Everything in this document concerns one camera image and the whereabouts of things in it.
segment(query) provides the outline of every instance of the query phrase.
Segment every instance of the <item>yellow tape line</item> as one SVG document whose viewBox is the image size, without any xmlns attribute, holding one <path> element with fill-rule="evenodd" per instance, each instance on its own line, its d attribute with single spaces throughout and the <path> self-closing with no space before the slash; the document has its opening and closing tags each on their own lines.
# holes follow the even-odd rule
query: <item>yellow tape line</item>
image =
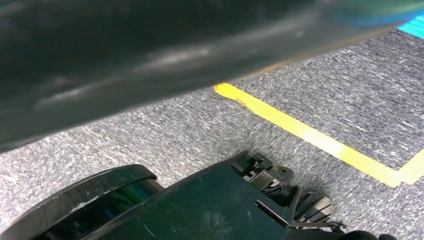
<svg viewBox="0 0 424 240">
<path fill-rule="evenodd" d="M 306 125 L 294 117 L 285 114 L 275 107 L 266 104 L 231 84 L 221 83 L 215 85 L 214 89 L 218 94 L 246 106 L 260 117 L 390 187 L 396 187 L 401 184 L 401 182 L 413 184 L 424 174 L 424 150 L 402 167 L 400 171 L 396 171 L 341 143 L 340 141 L 337 141 L 325 133 Z"/>
<path fill-rule="evenodd" d="M 402 182 L 414 184 L 424 176 L 424 149 L 418 152 L 409 162 L 399 169 Z"/>
</svg>

